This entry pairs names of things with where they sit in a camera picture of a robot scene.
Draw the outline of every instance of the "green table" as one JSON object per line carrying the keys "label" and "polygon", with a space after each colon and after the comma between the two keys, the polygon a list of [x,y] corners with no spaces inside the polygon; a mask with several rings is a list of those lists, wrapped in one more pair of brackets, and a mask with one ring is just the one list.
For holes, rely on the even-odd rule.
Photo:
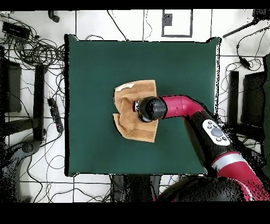
{"label": "green table", "polygon": [[158,95],[189,95],[213,112],[219,43],[219,38],[194,43],[78,41],[65,36],[70,99],[65,174],[204,172],[181,118],[161,120],[155,143],[124,139],[113,124],[113,89],[154,79]]}

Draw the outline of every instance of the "tan towel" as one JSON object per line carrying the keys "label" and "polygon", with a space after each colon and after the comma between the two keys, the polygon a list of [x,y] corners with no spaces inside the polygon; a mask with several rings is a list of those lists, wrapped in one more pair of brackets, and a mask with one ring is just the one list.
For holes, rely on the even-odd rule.
{"label": "tan towel", "polygon": [[141,122],[132,109],[134,101],[150,96],[157,96],[154,80],[129,82],[114,89],[113,99],[119,114],[113,114],[113,119],[124,138],[155,142],[158,120]]}

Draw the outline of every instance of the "black cable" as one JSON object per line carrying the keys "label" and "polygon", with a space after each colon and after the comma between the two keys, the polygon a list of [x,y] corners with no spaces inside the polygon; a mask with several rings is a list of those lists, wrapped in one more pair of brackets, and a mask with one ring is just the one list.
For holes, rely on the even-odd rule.
{"label": "black cable", "polygon": [[[264,31],[264,30],[265,30],[265,32],[266,32],[269,28],[270,28],[270,26],[267,26],[267,27],[265,27],[265,28],[262,28],[262,29],[260,29],[260,30],[255,31],[255,32],[252,33],[252,34],[249,34],[249,35],[244,36],[243,38],[241,38],[241,39],[239,40],[238,44],[236,45],[236,53],[237,53],[237,55],[238,55],[238,57],[239,57],[239,59],[240,59],[240,63],[241,63],[246,69],[251,70],[251,71],[257,71],[257,70],[258,70],[258,69],[256,69],[256,70],[250,69],[250,68],[252,68],[253,66],[251,67],[249,61],[247,61],[245,58],[243,58],[243,57],[241,57],[241,56],[239,55],[238,49],[239,49],[240,42],[241,42],[244,38],[246,38],[246,37],[248,37],[248,36],[251,36],[251,35],[253,35],[253,34],[255,34],[255,33],[262,32],[262,31]],[[260,40],[260,42],[259,42],[259,47],[260,47],[260,45],[261,45],[261,41],[262,41],[262,39],[263,39],[264,34],[262,35],[262,38],[261,38],[261,40]],[[254,60],[255,60],[257,63],[258,63],[258,61],[259,61],[258,64],[260,64],[260,67],[261,67],[261,65],[262,65],[262,64],[261,64],[261,61],[258,60],[258,59],[256,59],[257,53],[258,53],[258,51],[259,51],[259,47],[258,47],[258,50],[257,50],[257,52],[256,52],[256,55],[254,56]]]}
{"label": "black cable", "polygon": [[149,36],[146,37],[143,41],[145,41],[147,38],[149,38],[149,37],[151,36],[152,31],[153,31],[152,26],[147,22],[147,16],[148,16],[148,10],[147,10],[147,12],[146,12],[146,23],[150,26],[151,32],[150,32]]}
{"label": "black cable", "polygon": [[36,181],[37,183],[39,183],[39,184],[41,185],[41,189],[40,189],[39,193],[36,195],[36,197],[35,197],[35,199],[34,199],[34,201],[33,201],[33,203],[35,203],[37,197],[39,196],[39,194],[41,193],[41,191],[42,191],[42,189],[43,189],[43,185],[42,185],[42,183],[41,183],[40,181],[38,181],[37,179],[33,178],[33,177],[31,176],[31,174],[29,173],[29,167],[30,167],[30,165],[31,165],[31,162],[32,162],[32,155],[30,156],[30,162],[29,162],[29,165],[28,165],[28,167],[27,167],[27,173],[28,173],[28,175],[29,175],[30,178],[32,178],[34,181]]}
{"label": "black cable", "polygon": [[104,39],[103,39],[103,37],[101,37],[101,36],[97,36],[97,35],[89,35],[87,38],[85,38],[85,40],[87,41],[87,40],[88,40],[88,38],[90,38],[90,37],[92,37],[92,36],[95,36],[96,38],[101,38],[102,40],[104,40]]}
{"label": "black cable", "polygon": [[33,180],[35,180],[36,182],[38,182],[40,185],[41,185],[41,189],[40,189],[40,191],[38,192],[38,194],[36,195],[36,197],[35,197],[35,199],[34,199],[34,201],[33,201],[33,203],[35,203],[35,200],[37,199],[37,197],[40,195],[40,193],[41,193],[41,191],[42,191],[42,189],[43,189],[43,185],[42,185],[42,183],[40,182],[40,181],[38,181],[38,180],[36,180],[36,179],[34,179],[31,175],[30,175],[30,173],[29,173],[29,169],[30,169],[30,164],[31,164],[31,161],[32,161],[32,156],[31,156],[31,160],[30,160],[30,162],[29,162],[29,165],[28,165],[28,167],[27,167],[27,173],[28,173],[28,175],[33,179]]}
{"label": "black cable", "polygon": [[8,43],[9,50],[11,48],[11,45],[13,45],[13,50],[17,55],[18,59],[30,66],[35,66],[36,64],[42,63],[47,65],[48,68],[52,65],[55,65],[58,61],[63,61],[64,44],[60,47],[57,47],[56,43],[51,40],[39,40],[35,38],[36,30],[33,27],[28,26],[18,20],[15,21],[16,23],[14,23],[14,25],[19,25],[30,30],[30,37],[28,40],[20,39],[10,35],[7,35],[6,37],[6,41],[4,43]]}
{"label": "black cable", "polygon": [[126,36],[125,36],[125,35],[123,34],[123,32],[119,29],[119,27],[117,26],[115,20],[113,19],[113,17],[112,17],[111,14],[109,13],[109,10],[107,10],[107,13],[108,13],[108,15],[111,17],[111,19],[112,19],[112,21],[114,22],[114,24],[115,24],[115,26],[117,27],[117,29],[118,29],[118,30],[120,31],[120,33],[123,35],[124,39],[125,39],[126,41],[128,41],[128,39],[126,38]]}

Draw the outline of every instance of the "cable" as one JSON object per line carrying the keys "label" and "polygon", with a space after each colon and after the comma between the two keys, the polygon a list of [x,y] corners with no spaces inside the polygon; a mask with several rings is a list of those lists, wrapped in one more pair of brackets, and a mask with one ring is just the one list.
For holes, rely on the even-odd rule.
{"label": "cable", "polygon": [[101,36],[97,36],[97,35],[89,35],[87,38],[85,38],[85,40],[87,41],[87,40],[88,40],[88,38],[90,38],[90,37],[92,37],[92,36],[95,36],[95,37],[97,37],[97,38],[101,38],[102,40],[104,40],[104,39],[103,39],[103,37],[101,37]]}
{"label": "cable", "polygon": [[[238,49],[239,49],[240,42],[241,42],[244,38],[246,38],[246,37],[248,37],[248,36],[251,36],[251,35],[253,35],[253,34],[256,34],[256,33],[258,33],[258,32],[262,32],[263,30],[265,30],[265,32],[266,32],[269,28],[270,28],[270,26],[267,26],[267,27],[264,27],[264,28],[262,28],[262,29],[260,29],[260,30],[255,31],[255,32],[252,33],[252,34],[249,34],[249,35],[244,36],[243,38],[241,38],[241,39],[239,40],[238,44],[236,45],[236,52],[237,52],[237,55],[238,55],[238,57],[239,57],[239,59],[240,59],[240,63],[241,63],[246,69],[251,70],[251,71],[257,71],[257,70],[258,70],[258,69],[257,69],[257,70],[252,70],[252,69],[250,69],[250,68],[252,68],[252,67],[250,66],[249,62],[248,62],[245,58],[243,58],[243,57],[241,57],[241,56],[239,55]],[[262,39],[263,39],[264,34],[262,35],[262,38],[261,38],[261,40],[260,40],[260,42],[259,42],[259,47],[260,47],[260,45],[261,45],[261,41],[262,41]],[[258,50],[257,50],[257,52],[256,52],[256,55],[254,56],[254,60],[255,60],[256,62],[257,62],[256,56],[257,56],[257,53],[258,53],[258,51],[259,51],[259,47],[258,47]]]}
{"label": "cable", "polygon": [[41,183],[40,181],[38,181],[37,179],[33,178],[33,177],[31,176],[31,174],[29,173],[29,167],[30,167],[30,165],[31,165],[31,162],[32,162],[32,156],[30,156],[30,162],[29,162],[29,165],[28,165],[28,167],[27,167],[27,173],[28,173],[28,175],[29,175],[30,178],[32,178],[34,181],[36,181],[37,183],[39,183],[39,184],[41,185],[41,189],[40,189],[40,191],[38,192],[38,194],[36,195],[36,197],[35,197],[35,199],[34,199],[34,201],[33,201],[33,203],[35,203],[37,197],[39,196],[39,194],[41,193],[41,191],[42,191],[42,189],[43,189],[43,185],[42,185],[42,183]]}
{"label": "cable", "polygon": [[117,26],[115,20],[113,19],[113,17],[112,17],[111,14],[109,13],[109,10],[107,10],[107,13],[108,13],[108,15],[111,17],[111,19],[112,19],[112,21],[114,22],[114,24],[115,24],[115,26],[117,27],[117,29],[118,29],[118,30],[120,31],[120,33],[123,35],[124,39],[125,39],[126,41],[129,41],[129,40],[126,38],[126,36],[123,34],[123,32],[122,32],[122,31],[119,29],[119,27]]}
{"label": "cable", "polygon": [[150,26],[151,32],[150,32],[149,36],[146,37],[143,41],[145,41],[147,38],[149,38],[149,37],[151,36],[152,31],[153,31],[152,26],[147,22],[147,15],[148,15],[148,10],[147,10],[147,12],[146,12],[146,23]]}

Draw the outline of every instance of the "floor tile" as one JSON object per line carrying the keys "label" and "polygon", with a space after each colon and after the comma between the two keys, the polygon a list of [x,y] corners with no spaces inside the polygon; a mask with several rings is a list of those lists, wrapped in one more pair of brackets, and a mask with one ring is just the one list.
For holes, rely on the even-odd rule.
{"label": "floor tile", "polygon": [[75,177],[76,183],[111,183],[109,175],[79,174]]}
{"label": "floor tile", "polygon": [[[253,10],[237,10],[237,9],[229,9],[229,10],[213,10],[213,22],[212,22],[212,36],[218,36],[222,38],[223,35],[231,32],[253,20],[252,17]],[[238,33],[235,33],[231,36],[222,39],[220,45],[220,54],[221,55],[237,55],[236,45],[240,41],[241,38],[246,35],[252,34],[257,30],[260,30],[266,26],[269,26],[269,21],[260,21],[257,25],[250,26]],[[239,45],[239,55],[255,55],[258,47],[260,39],[263,35],[263,32],[254,34],[243,39]],[[258,51],[258,56],[265,56],[270,51],[270,46],[268,44],[268,40],[270,38],[270,32],[266,31],[261,46]]]}
{"label": "floor tile", "polygon": [[110,184],[75,184],[75,188],[80,189],[82,192],[75,190],[74,202],[102,201],[110,193],[110,187]]}
{"label": "floor tile", "polygon": [[[142,40],[143,10],[109,10],[109,13],[128,40]],[[125,40],[106,10],[77,11],[76,36],[85,40],[89,35],[101,36],[104,40]],[[92,36],[89,40],[100,39]]]}
{"label": "floor tile", "polygon": [[210,38],[211,10],[193,11],[193,32],[192,38],[167,38],[161,37],[162,32],[162,10],[148,10],[145,16],[144,33],[147,41],[198,41],[205,42]]}
{"label": "floor tile", "polygon": [[73,201],[73,184],[55,184],[55,183],[42,183],[42,191],[38,195],[41,190],[41,185],[37,182],[21,182],[21,197],[29,197],[31,196],[31,202],[35,203],[71,203]]}

